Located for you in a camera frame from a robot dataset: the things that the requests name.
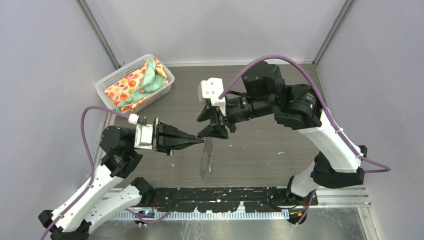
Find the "metal keyring holder plate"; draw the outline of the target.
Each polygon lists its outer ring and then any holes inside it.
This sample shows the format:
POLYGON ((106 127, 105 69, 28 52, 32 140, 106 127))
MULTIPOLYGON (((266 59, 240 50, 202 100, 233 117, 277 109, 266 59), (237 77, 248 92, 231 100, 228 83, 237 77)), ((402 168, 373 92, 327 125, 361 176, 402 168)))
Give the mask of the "metal keyring holder plate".
POLYGON ((204 140, 202 154, 200 157, 199 174, 202 179, 206 176, 207 173, 209 173, 208 166, 213 166, 214 160, 214 140, 211 137, 207 137, 204 140))

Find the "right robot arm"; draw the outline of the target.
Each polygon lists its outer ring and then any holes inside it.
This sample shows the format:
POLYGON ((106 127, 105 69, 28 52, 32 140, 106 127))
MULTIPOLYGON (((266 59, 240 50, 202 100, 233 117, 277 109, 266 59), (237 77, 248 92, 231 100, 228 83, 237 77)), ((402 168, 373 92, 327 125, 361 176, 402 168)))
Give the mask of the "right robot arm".
POLYGON ((237 123, 272 115, 278 124, 306 136, 319 150, 307 169, 289 179, 288 203, 299 205, 319 187, 339 189, 364 183, 365 171, 355 151, 365 152, 366 147, 346 145, 310 85, 287 85, 280 68, 265 61, 248 68, 241 79, 245 92, 233 92, 232 98, 221 97, 220 78, 200 82, 198 98, 205 106, 197 121, 209 121, 209 125, 198 133, 199 138, 227 139, 237 123))

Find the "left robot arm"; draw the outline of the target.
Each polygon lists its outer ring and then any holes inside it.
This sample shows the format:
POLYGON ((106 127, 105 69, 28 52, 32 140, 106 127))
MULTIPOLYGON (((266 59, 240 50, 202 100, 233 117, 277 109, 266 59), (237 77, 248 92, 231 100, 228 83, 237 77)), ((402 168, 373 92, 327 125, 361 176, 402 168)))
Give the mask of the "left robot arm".
POLYGON ((117 195, 100 202, 140 163, 143 156, 137 153, 137 149, 171 156, 176 150, 204 142, 204 139, 160 122, 158 118, 148 124, 146 118, 132 113, 127 120, 135 125, 135 129, 108 126, 103 130, 99 145, 105 156, 84 185, 61 206, 39 214, 38 219, 52 240, 86 240, 114 214, 137 204, 148 207, 153 202, 155 189, 143 177, 135 178, 117 195))

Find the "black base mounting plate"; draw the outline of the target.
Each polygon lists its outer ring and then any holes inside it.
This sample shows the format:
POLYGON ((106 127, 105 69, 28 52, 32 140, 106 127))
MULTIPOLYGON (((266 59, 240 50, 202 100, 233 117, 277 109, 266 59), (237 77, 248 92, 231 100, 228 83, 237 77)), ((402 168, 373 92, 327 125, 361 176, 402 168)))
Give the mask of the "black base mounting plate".
POLYGON ((142 197, 138 207, 161 212, 233 213, 244 207, 247 213, 271 213, 318 204, 312 193, 299 197, 284 187, 157 187, 142 197))

